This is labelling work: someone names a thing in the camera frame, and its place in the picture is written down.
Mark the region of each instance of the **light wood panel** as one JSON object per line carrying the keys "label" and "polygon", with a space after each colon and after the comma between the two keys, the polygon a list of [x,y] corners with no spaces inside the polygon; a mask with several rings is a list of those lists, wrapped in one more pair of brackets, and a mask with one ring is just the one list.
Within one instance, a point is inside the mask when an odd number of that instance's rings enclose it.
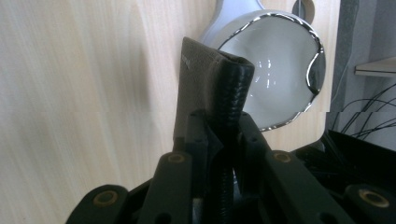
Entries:
{"label": "light wood panel", "polygon": [[[338,2],[326,2],[318,32],[335,43]],[[214,7],[212,0],[0,1],[2,223],[63,223],[91,189],[132,189],[152,176],[173,144],[181,39],[197,39]],[[331,60],[333,46],[326,47]],[[271,144],[292,148],[322,132],[316,112],[328,109],[329,80],[313,113],[268,133]]]}
{"label": "light wood panel", "polygon": [[356,66],[355,75],[371,77],[396,77],[396,57]]}

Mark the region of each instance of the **black cable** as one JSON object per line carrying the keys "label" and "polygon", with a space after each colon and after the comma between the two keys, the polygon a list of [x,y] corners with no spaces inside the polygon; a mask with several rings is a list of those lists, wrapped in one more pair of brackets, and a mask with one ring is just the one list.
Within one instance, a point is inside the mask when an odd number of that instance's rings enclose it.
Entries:
{"label": "black cable", "polygon": [[[388,105],[390,102],[392,102],[394,100],[396,100],[396,97],[388,100],[385,104],[381,105],[375,112],[380,111],[384,106]],[[366,124],[368,123],[368,121],[370,120],[370,117],[372,115],[373,115],[373,112],[371,112],[370,115],[368,116],[368,118],[366,119],[366,121],[364,121],[363,125],[361,126],[361,132],[363,132],[364,127],[366,126]]]}
{"label": "black cable", "polygon": [[365,135],[365,136],[362,138],[362,140],[364,140],[370,133],[373,133],[373,132],[376,132],[376,131],[379,131],[379,130],[382,130],[382,129],[385,129],[385,128],[395,127],[395,126],[396,126],[396,122],[393,122],[393,123],[391,123],[391,124],[389,124],[389,125],[387,125],[387,126],[381,127],[382,125],[384,125],[384,124],[386,124],[386,123],[388,123],[388,122],[391,122],[391,121],[393,121],[393,120],[396,120],[396,118],[394,118],[394,119],[389,119],[389,120],[387,120],[387,121],[385,121],[385,122],[382,122],[382,123],[380,123],[379,125],[377,125],[376,127],[374,127],[373,129],[368,129],[368,130],[365,130],[365,131],[363,131],[363,132],[353,133],[351,136],[357,135],[356,137],[359,138],[359,137]]}
{"label": "black cable", "polygon": [[[367,110],[372,106],[372,104],[373,104],[379,97],[381,97],[385,92],[387,92],[388,90],[390,90],[391,88],[393,88],[393,87],[395,87],[395,86],[396,86],[396,83],[393,84],[393,85],[391,85],[391,86],[389,86],[389,87],[387,87],[386,89],[382,90],[382,91],[379,92],[377,95],[375,95],[375,96],[374,96],[372,99],[370,99],[369,102],[367,102],[367,104],[363,107],[362,112],[367,111]],[[341,133],[346,133],[347,130],[349,129],[350,125],[359,117],[360,114],[361,114],[361,113],[356,113],[356,114],[354,114],[354,116],[349,120],[349,122],[348,122],[348,123],[346,124],[346,126],[343,128],[343,131],[341,131]]]}
{"label": "black cable", "polygon": [[349,104],[347,104],[347,105],[343,108],[342,111],[337,112],[337,115],[336,115],[336,117],[335,117],[335,119],[334,119],[334,123],[332,124],[332,130],[334,130],[335,122],[337,121],[337,119],[338,119],[338,117],[339,117],[339,114],[340,114],[341,112],[344,112],[344,110],[347,109],[347,107],[349,107],[350,105],[352,105],[352,104],[354,104],[354,103],[357,103],[357,102],[360,102],[360,101],[374,101],[374,102],[381,102],[381,103],[384,103],[385,105],[396,106],[396,105],[394,105],[394,104],[391,104],[391,103],[389,103],[389,102],[385,102],[385,101],[382,101],[382,100],[374,100],[373,98],[372,98],[372,99],[359,99],[359,100],[354,100],[354,101],[350,102]]}
{"label": "black cable", "polygon": [[391,125],[388,125],[388,126],[385,126],[385,127],[376,128],[376,129],[370,131],[369,133],[367,133],[366,136],[364,136],[361,140],[365,140],[369,136],[370,133],[374,133],[374,132],[377,132],[377,131],[380,131],[380,130],[383,130],[383,129],[387,129],[387,128],[392,128],[392,127],[396,127],[396,123],[392,123]]}

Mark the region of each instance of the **white shelf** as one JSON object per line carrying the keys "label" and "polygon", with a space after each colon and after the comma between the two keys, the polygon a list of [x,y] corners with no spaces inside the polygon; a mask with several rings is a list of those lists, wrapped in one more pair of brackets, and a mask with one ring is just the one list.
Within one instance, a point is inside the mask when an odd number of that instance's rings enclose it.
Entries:
{"label": "white shelf", "polygon": [[355,75],[396,77],[396,57],[356,66]]}

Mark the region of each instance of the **round bolt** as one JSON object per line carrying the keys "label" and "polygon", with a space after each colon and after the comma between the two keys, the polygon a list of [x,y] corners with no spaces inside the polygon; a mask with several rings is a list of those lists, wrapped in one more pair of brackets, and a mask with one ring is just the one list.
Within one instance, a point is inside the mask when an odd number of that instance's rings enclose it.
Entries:
{"label": "round bolt", "polygon": [[359,196],[372,206],[380,208],[389,207],[389,201],[385,197],[368,189],[360,189]]}
{"label": "round bolt", "polygon": [[119,194],[114,190],[106,190],[98,193],[93,198],[93,204],[97,207],[107,207],[115,203],[119,198]]}
{"label": "round bolt", "polygon": [[290,157],[288,154],[282,153],[282,152],[276,152],[276,153],[274,153],[274,158],[275,158],[277,161],[281,161],[281,162],[285,162],[285,163],[291,161],[291,157]]}

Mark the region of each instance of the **black plastic part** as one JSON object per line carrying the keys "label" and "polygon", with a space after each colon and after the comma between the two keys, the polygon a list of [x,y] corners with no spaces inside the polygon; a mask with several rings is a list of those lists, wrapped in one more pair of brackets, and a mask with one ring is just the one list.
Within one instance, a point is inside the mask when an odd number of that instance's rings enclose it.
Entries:
{"label": "black plastic part", "polygon": [[332,196],[342,198],[347,186],[368,183],[368,180],[356,172],[353,166],[342,165],[329,153],[317,150],[315,147],[302,147],[293,153],[318,182],[332,193]]}
{"label": "black plastic part", "polygon": [[247,199],[233,206],[232,224],[254,223],[262,224],[257,199]]}
{"label": "black plastic part", "polygon": [[343,152],[331,139],[331,137],[329,136],[329,132],[324,132],[324,134],[320,138],[320,142],[325,147],[324,152],[326,153],[328,158],[331,158],[332,161],[335,161],[342,166],[346,166],[346,167],[352,166],[352,164],[348,162],[347,158],[345,158]]}
{"label": "black plastic part", "polygon": [[222,150],[210,166],[210,190],[204,198],[203,223],[229,224],[233,208],[232,158]]}
{"label": "black plastic part", "polygon": [[346,189],[348,211],[359,223],[396,223],[396,199],[388,192],[369,185],[351,185]]}
{"label": "black plastic part", "polygon": [[264,176],[288,223],[354,223],[293,154],[268,151],[264,164]]}
{"label": "black plastic part", "polygon": [[120,186],[104,185],[93,189],[74,209],[67,224],[119,223],[128,191]]}
{"label": "black plastic part", "polygon": [[238,148],[233,153],[234,170],[242,195],[258,195],[262,185],[263,158],[270,151],[268,143],[248,113],[239,120]]}
{"label": "black plastic part", "polygon": [[184,148],[192,161],[192,196],[204,197],[207,191],[208,140],[205,119],[202,111],[196,111],[187,117],[187,129]]}
{"label": "black plastic part", "polygon": [[161,156],[138,224],[191,223],[191,166],[191,156],[187,153]]}
{"label": "black plastic part", "polygon": [[329,136],[356,172],[396,194],[396,152],[342,133]]}
{"label": "black plastic part", "polygon": [[140,215],[140,209],[149,191],[151,179],[139,185],[128,193],[128,202],[122,212],[120,223],[135,224]]}
{"label": "black plastic part", "polygon": [[216,134],[221,128],[235,128],[253,73],[254,65],[248,60],[185,37],[174,138],[184,137],[186,117],[198,109],[206,112],[209,126]]}

